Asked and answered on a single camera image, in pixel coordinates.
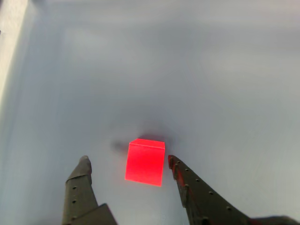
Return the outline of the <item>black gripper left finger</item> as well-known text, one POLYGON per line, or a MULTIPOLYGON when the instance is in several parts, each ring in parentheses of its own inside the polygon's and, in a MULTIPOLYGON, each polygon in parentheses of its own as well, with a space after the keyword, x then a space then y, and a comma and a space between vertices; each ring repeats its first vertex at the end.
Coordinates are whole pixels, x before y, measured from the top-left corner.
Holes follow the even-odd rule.
POLYGON ((63 225, 117 224, 108 205, 98 205, 91 186, 91 174, 89 157, 82 156, 65 183, 63 225))

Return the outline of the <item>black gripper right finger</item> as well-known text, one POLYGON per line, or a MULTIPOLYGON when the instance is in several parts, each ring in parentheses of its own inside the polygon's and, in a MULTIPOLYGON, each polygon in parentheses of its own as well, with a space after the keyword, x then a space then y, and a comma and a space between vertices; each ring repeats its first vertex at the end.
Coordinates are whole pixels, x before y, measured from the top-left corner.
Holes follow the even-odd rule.
POLYGON ((168 164, 191 225, 250 224, 248 216, 233 207, 179 158, 169 155, 168 164))

